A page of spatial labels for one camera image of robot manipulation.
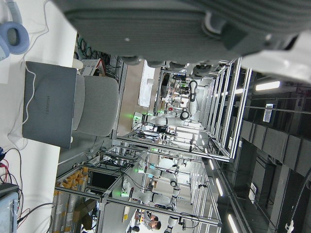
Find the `laptop lid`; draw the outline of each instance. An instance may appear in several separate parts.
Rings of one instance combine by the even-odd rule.
[[[77,70],[37,62],[26,62],[26,65],[36,78],[23,137],[69,149]],[[33,94],[33,80],[34,75],[26,69],[23,121]]]

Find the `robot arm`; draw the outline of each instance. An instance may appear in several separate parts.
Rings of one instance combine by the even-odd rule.
[[[140,161],[139,166],[140,166],[140,168],[143,168],[143,167],[145,167],[145,164],[142,161]],[[160,177],[166,178],[166,179],[170,180],[170,184],[171,184],[172,187],[176,187],[177,186],[176,175],[179,172],[179,168],[176,168],[174,174],[171,173],[171,172],[160,170],[158,168],[157,169],[147,168],[144,171],[143,170],[139,170],[138,172],[139,173],[150,174],[150,175],[153,175],[154,177],[157,177],[157,178],[160,178]]]
[[[182,126],[184,121],[194,115],[197,112],[197,101],[196,101],[196,88],[198,83],[195,80],[192,80],[189,83],[189,108],[188,110],[184,108],[180,117],[173,117],[172,115],[162,115],[162,116],[147,116],[145,118],[146,123],[152,123],[159,126]]]
[[[191,81],[189,83],[190,96],[189,96],[189,112],[191,115],[194,115],[197,112],[197,101],[196,101],[196,88],[198,83],[196,81]]]
[[[144,204],[153,202],[156,204],[164,205],[167,210],[176,211],[176,199],[180,193],[180,188],[178,186],[174,187],[171,199],[169,197],[151,191],[146,191],[145,193],[143,193],[139,189],[131,188],[131,185],[129,182],[127,182],[127,180],[124,180],[123,187],[126,187],[127,190],[125,192],[128,192],[130,194],[129,197],[140,200]],[[176,225],[177,220],[177,217],[170,216],[168,226],[164,233],[171,233],[173,227]]]

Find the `white desk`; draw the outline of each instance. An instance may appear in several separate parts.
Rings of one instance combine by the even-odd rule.
[[[16,0],[16,2],[21,11],[23,25],[30,34],[32,45],[35,38],[45,28],[44,1]],[[5,11],[2,2],[0,8],[0,12]],[[46,12],[50,30],[38,38],[33,48],[27,53],[25,60],[71,67],[76,31],[53,3],[48,2],[46,4]],[[5,150],[15,147],[14,144],[21,148],[23,144],[23,140],[19,140],[22,129],[25,77],[22,57],[23,55],[10,56],[8,84],[0,84],[0,147]],[[21,151],[24,210],[52,202],[59,151],[59,147],[32,140],[28,140],[27,146]],[[18,153],[12,150],[7,153],[5,158],[9,161],[10,172],[16,176],[20,184]],[[50,223],[50,214],[51,206],[44,206],[35,210],[17,232],[46,232]]]

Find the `ceiling light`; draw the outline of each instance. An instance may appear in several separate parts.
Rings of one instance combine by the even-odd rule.
[[[209,165],[210,165],[210,168],[211,168],[212,170],[214,170],[214,164],[213,164],[213,162],[212,162],[211,159],[209,160]]]
[[[234,91],[234,94],[237,95],[237,94],[242,94],[243,93],[243,88],[240,88],[240,89],[236,89]]]
[[[219,191],[219,195],[222,197],[224,193],[223,193],[222,187],[220,186],[220,182],[219,182],[218,178],[216,178],[216,184],[217,184],[217,188]]]
[[[233,233],[239,233],[231,215],[228,215],[228,220],[229,220]]]
[[[275,89],[278,87],[280,87],[280,81],[263,83],[263,84],[256,85],[256,91]]]

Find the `black hair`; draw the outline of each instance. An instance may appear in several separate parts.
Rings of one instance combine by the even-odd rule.
[[[140,229],[139,229],[138,226],[134,226],[134,227],[132,228],[132,230],[135,231],[135,232],[139,232]]]
[[[157,222],[156,226],[155,226],[155,229],[156,230],[160,230],[161,228],[161,222]]]

